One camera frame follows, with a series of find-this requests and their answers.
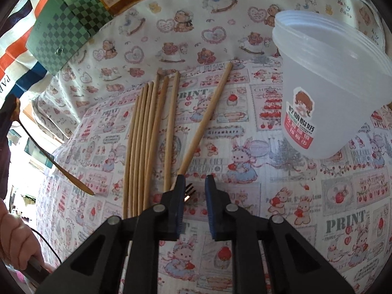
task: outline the human hand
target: human hand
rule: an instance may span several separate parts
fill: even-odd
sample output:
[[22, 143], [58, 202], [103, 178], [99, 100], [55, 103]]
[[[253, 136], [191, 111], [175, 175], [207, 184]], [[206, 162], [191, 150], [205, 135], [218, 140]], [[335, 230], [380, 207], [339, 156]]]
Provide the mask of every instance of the human hand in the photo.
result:
[[0, 200], [0, 258], [16, 270], [25, 270], [31, 256], [45, 266], [40, 243], [30, 227], [21, 217], [10, 214]]

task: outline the chopstick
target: chopstick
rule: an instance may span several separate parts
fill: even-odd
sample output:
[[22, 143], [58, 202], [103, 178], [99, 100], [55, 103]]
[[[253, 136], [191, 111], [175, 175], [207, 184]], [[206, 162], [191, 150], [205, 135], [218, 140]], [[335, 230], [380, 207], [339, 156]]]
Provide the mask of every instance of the chopstick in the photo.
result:
[[218, 101], [222, 95], [223, 89], [225, 88], [225, 85], [226, 85], [226, 80], [229, 77], [229, 74], [230, 74], [232, 68], [233, 68], [233, 64], [231, 62], [229, 62], [226, 65], [226, 69], [223, 72], [223, 75], [219, 81], [218, 86], [216, 87], [214, 95], [212, 95], [211, 102], [208, 105], [207, 110], [204, 113], [204, 116], [199, 124], [199, 127], [197, 128], [195, 136], [192, 139], [191, 145], [189, 146], [189, 148], [188, 148], [188, 150], [182, 160], [181, 166], [180, 166], [177, 174], [182, 174], [182, 175], [186, 174], [188, 167], [191, 164], [193, 155], [197, 149], [197, 146], [200, 144], [200, 141], [201, 141], [201, 138], [203, 137], [205, 129], [207, 128], [207, 125], [210, 122], [212, 114], [214, 113], [215, 108], [218, 104]]
[[152, 135], [152, 128], [154, 126], [154, 117], [155, 117], [155, 109], [156, 109], [156, 95], [158, 93], [158, 87], [159, 87], [159, 75], [156, 74], [154, 86], [152, 88], [152, 95], [151, 95], [151, 102], [150, 102], [150, 114], [148, 115], [146, 155], [145, 155], [145, 159], [144, 159], [144, 168], [145, 169], [147, 169], [148, 154], [150, 153], [151, 135]]
[[146, 141], [147, 141], [147, 128], [149, 124], [148, 118], [150, 117], [150, 104], [152, 96], [152, 82], [148, 83], [148, 93], [146, 99], [146, 106], [144, 109], [142, 144], [140, 147], [140, 162], [139, 162], [139, 180], [138, 180], [138, 208], [137, 215], [143, 211], [143, 190], [144, 190], [144, 171], [145, 171], [145, 158], [146, 158]]
[[177, 93], [178, 93], [179, 82], [180, 82], [180, 73], [177, 71], [173, 81], [173, 87], [172, 87], [172, 93], [170, 99], [169, 117], [167, 121], [167, 129], [166, 129], [163, 192], [169, 191], [171, 186], [172, 148], [173, 148], [174, 122], [176, 119]]
[[129, 125], [127, 154], [125, 156], [125, 175], [124, 175], [124, 193], [123, 193], [123, 219], [128, 218], [128, 198], [129, 198], [129, 170], [131, 166], [131, 150], [132, 150], [132, 138], [135, 129], [136, 121], [136, 109], [139, 104], [140, 96], [137, 95], [135, 104], [133, 106], [133, 113], [131, 123]]
[[129, 216], [133, 216], [133, 192], [134, 192], [134, 177], [135, 177], [135, 159], [136, 159], [136, 140], [138, 137], [139, 130], [139, 118], [142, 106], [142, 99], [144, 88], [140, 91], [138, 105], [135, 107], [135, 125], [132, 136], [132, 147], [131, 147], [131, 161], [129, 166], [129, 189], [128, 189], [128, 212]]
[[142, 146], [143, 121], [144, 121], [144, 111], [146, 110], [147, 92], [148, 92], [148, 84], [146, 84], [143, 87], [142, 104], [140, 106], [139, 124], [137, 128], [138, 132], [136, 136], [135, 164], [133, 169], [134, 176], [133, 176], [133, 206], [132, 206], [132, 213], [134, 217], [138, 215], [140, 149]]
[[87, 187], [83, 182], [81, 182], [79, 179], [77, 179], [76, 177], [74, 177], [73, 175], [71, 175], [68, 171], [66, 171], [63, 167], [61, 167], [58, 163], [56, 163], [54, 161], [54, 159], [51, 157], [51, 155], [44, 150], [43, 148], [41, 148], [41, 146], [34, 140], [34, 138], [29, 134], [29, 132], [27, 131], [27, 129], [23, 126], [22, 122], [19, 119], [19, 116], [15, 116], [15, 121], [17, 121], [23, 128], [23, 130], [26, 132], [26, 134], [30, 137], [30, 139], [32, 140], [32, 142], [34, 143], [34, 145], [37, 146], [37, 148], [45, 155], [45, 157], [47, 157], [47, 159], [50, 160], [50, 162], [52, 164], [54, 164], [58, 170], [60, 170], [62, 172], [62, 174], [64, 176], [66, 176], [68, 178], [68, 180], [70, 182], [72, 182], [75, 186], [77, 186], [80, 190], [86, 192], [87, 194], [93, 196], [95, 195], [95, 193], [89, 188]]
[[156, 112], [155, 112], [155, 117], [154, 117], [154, 125], [153, 125], [152, 133], [151, 133], [150, 150], [148, 152], [147, 170], [146, 170], [146, 177], [145, 177], [145, 181], [144, 181], [144, 195], [143, 195], [143, 209], [144, 210], [147, 209], [147, 207], [148, 207], [148, 197], [150, 195], [152, 167], [155, 164], [156, 147], [158, 145], [159, 127], [161, 124], [163, 107], [165, 106], [168, 84], [169, 84], [169, 77], [165, 76], [165, 78], [163, 80], [161, 92], [160, 92], [159, 98], [158, 98], [158, 105], [156, 107]]

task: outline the fabric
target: fabric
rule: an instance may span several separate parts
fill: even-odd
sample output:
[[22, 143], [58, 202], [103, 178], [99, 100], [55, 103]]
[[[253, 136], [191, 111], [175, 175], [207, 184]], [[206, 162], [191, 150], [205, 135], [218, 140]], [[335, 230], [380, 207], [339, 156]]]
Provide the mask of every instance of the fabric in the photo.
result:
[[[47, 0], [20, 0], [0, 29], [0, 105], [8, 93], [21, 97], [33, 87], [40, 90], [51, 80], [26, 48], [26, 41]], [[28, 104], [22, 100], [22, 108]]]
[[71, 136], [86, 110], [172, 70], [273, 56], [274, 16], [308, 10], [344, 21], [384, 50], [379, 19], [362, 0], [144, 0], [105, 25], [33, 101], [38, 121]]
[[[173, 180], [224, 66], [203, 65], [181, 74]], [[204, 194], [208, 174], [233, 203], [253, 215], [283, 215], [357, 293], [364, 293], [390, 256], [392, 111], [382, 107], [366, 118], [359, 132], [331, 158], [305, 158], [282, 133], [282, 73], [280, 57], [234, 62], [186, 174], [196, 193], [185, 204], [181, 239], [160, 243], [159, 293], [232, 291], [231, 245], [214, 242], [209, 233]], [[41, 186], [37, 229], [62, 259], [109, 216], [122, 214], [127, 134], [141, 88], [89, 108], [70, 140], [54, 153], [60, 165], [96, 193], [85, 194], [57, 170]], [[163, 189], [171, 91], [172, 82], [160, 124], [151, 204], [160, 201]], [[45, 260], [58, 264], [44, 244], [42, 248]]]

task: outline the cardboard box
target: cardboard box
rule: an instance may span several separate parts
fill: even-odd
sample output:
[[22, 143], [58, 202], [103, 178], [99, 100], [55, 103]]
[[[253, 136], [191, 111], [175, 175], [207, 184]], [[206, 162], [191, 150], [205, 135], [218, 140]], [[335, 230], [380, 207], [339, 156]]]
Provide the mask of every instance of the cardboard box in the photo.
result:
[[111, 19], [100, 0], [48, 0], [26, 47], [49, 73], [56, 75]]

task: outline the white plastic cup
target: white plastic cup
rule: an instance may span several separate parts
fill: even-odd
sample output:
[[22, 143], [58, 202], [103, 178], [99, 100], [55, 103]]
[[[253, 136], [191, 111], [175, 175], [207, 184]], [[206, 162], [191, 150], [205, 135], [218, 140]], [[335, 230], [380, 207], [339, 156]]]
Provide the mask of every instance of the white plastic cup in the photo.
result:
[[283, 58], [283, 133], [301, 154], [331, 157], [392, 101], [392, 62], [349, 25], [282, 11], [272, 39]]

